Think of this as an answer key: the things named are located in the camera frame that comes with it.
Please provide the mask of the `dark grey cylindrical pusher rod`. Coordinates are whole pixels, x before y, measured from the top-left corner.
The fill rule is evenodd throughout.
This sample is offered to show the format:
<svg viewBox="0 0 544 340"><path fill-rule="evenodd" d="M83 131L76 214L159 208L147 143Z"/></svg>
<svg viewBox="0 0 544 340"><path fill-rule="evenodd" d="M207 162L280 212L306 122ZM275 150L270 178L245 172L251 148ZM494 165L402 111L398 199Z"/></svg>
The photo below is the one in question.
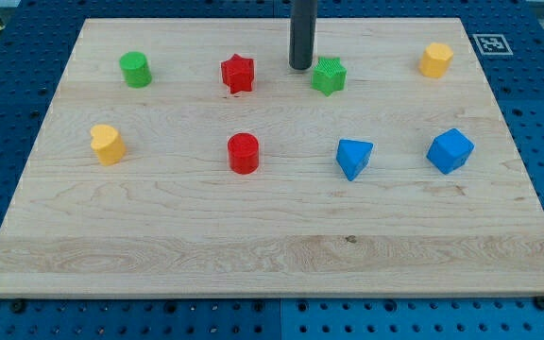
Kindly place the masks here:
<svg viewBox="0 0 544 340"><path fill-rule="evenodd" d="M317 3L317 0L295 0L292 2L289 65L295 70L307 70L313 62Z"/></svg>

